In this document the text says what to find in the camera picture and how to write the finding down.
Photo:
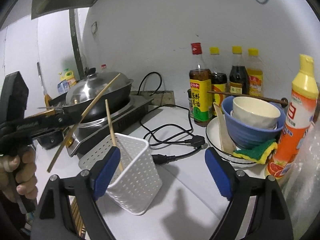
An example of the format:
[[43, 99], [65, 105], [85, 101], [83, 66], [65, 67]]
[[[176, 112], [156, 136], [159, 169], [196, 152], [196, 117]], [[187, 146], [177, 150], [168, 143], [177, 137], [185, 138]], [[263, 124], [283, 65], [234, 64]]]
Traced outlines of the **person's left hand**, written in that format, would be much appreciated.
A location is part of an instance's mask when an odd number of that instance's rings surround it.
[[35, 176], [35, 151], [31, 146], [20, 148], [15, 157], [9, 155], [1, 156], [1, 192], [11, 202], [15, 203], [14, 193], [9, 185], [8, 175], [18, 169], [15, 175], [17, 183], [16, 191], [27, 199], [35, 200], [38, 189]]

